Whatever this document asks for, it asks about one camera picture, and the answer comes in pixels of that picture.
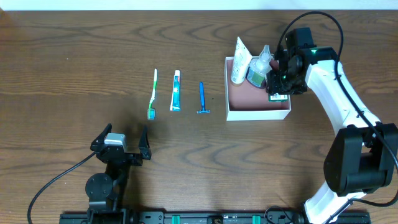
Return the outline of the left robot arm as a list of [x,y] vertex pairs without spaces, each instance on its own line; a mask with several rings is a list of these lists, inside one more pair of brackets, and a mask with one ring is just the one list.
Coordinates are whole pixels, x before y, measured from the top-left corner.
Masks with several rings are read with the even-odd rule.
[[137,221],[134,212],[122,208],[121,201],[130,168],[141,166],[144,160],[152,157],[147,128],[144,127],[142,131],[138,153],[127,152],[126,136],[112,133],[111,130],[112,125],[108,124],[90,146],[96,158],[106,164],[106,170],[92,175],[86,182],[85,192],[89,198],[89,208],[85,223],[122,224]]

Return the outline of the green toothpaste tube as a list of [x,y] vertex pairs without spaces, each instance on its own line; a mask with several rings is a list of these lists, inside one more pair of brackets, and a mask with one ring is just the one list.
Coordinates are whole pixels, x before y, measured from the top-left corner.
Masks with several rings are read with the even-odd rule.
[[172,90],[172,99],[170,103],[170,111],[180,111],[180,70],[176,70],[174,73],[174,83]]

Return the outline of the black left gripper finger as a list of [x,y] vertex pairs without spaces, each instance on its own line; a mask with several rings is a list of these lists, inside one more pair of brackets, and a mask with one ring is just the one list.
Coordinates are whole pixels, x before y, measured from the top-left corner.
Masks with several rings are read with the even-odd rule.
[[147,126],[144,126],[142,130],[141,138],[139,140],[139,150],[140,155],[144,160],[151,160],[152,158],[152,151],[149,146],[149,140],[147,137]]
[[109,123],[104,130],[92,141],[91,149],[102,149],[105,145],[104,140],[106,136],[111,132],[112,124]]

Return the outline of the green white toothbrush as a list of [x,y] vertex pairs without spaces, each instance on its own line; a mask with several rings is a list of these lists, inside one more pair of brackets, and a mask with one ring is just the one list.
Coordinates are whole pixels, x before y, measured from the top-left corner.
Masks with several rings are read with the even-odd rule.
[[157,86],[157,77],[158,77],[158,71],[155,68],[154,69],[154,82],[153,82],[153,87],[152,87],[152,94],[151,94],[151,98],[150,98],[150,101],[149,101],[149,107],[147,109],[147,119],[148,120],[155,119],[155,109],[152,107],[152,104],[155,101],[155,91],[156,91],[156,86]]

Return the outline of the blue disposable razor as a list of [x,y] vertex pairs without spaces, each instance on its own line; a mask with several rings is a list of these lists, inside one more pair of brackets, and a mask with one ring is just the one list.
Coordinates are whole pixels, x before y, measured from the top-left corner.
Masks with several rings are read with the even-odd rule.
[[205,90],[204,90],[204,85],[203,85],[202,82],[200,82],[200,103],[201,103],[201,110],[198,110],[197,114],[208,114],[208,113],[210,113],[210,110],[206,109]]

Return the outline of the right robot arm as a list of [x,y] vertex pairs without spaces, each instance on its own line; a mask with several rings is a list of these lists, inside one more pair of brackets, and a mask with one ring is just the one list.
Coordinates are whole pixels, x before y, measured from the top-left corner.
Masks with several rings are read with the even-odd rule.
[[331,223],[353,202],[388,186],[397,164],[397,126],[384,124],[356,94],[332,47],[317,47],[308,27],[284,34],[277,70],[267,74],[269,96],[311,89],[323,106],[335,140],[323,164],[325,182],[303,204],[295,223]]

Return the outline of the small white green packet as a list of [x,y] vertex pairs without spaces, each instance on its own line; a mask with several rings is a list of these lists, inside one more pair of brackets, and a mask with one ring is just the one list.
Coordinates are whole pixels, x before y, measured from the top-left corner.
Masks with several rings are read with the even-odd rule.
[[274,94],[274,95],[269,95],[269,102],[285,102],[289,99],[288,95],[279,95],[279,94]]

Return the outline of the white lotion tube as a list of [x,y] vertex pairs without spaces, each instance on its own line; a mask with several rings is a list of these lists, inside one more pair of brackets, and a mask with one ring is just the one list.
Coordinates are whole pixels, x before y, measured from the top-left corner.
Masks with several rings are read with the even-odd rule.
[[234,85],[241,85],[244,82],[251,60],[252,55],[248,48],[244,45],[240,37],[237,37],[231,73],[231,81]]

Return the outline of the clear pump bottle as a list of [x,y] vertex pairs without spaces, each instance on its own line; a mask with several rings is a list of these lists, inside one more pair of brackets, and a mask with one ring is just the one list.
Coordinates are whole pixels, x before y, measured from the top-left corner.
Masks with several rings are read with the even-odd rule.
[[270,65],[272,59],[270,47],[265,45],[258,58],[251,60],[246,80],[256,88],[265,88],[266,75],[272,70]]

